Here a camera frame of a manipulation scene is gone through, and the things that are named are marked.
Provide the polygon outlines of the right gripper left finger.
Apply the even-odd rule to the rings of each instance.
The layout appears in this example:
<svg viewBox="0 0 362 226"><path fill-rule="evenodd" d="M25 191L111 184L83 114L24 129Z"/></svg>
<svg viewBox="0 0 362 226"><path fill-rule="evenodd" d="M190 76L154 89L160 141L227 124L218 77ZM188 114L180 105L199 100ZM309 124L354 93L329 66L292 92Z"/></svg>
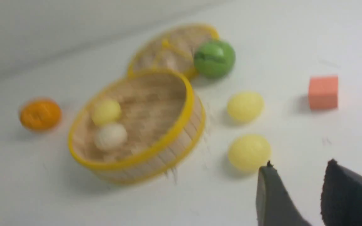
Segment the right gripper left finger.
<svg viewBox="0 0 362 226"><path fill-rule="evenodd" d="M256 213L259 226L310 226L294 205L270 161L258 170Z"/></svg>

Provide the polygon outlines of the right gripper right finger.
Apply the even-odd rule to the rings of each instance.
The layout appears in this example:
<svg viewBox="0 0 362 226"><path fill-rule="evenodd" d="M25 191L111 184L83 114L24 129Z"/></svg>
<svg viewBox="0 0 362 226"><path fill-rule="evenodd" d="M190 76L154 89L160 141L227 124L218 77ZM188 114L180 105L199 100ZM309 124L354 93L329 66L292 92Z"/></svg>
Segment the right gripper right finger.
<svg viewBox="0 0 362 226"><path fill-rule="evenodd" d="M321 193L326 226L362 226L362 176L330 160Z"/></svg>

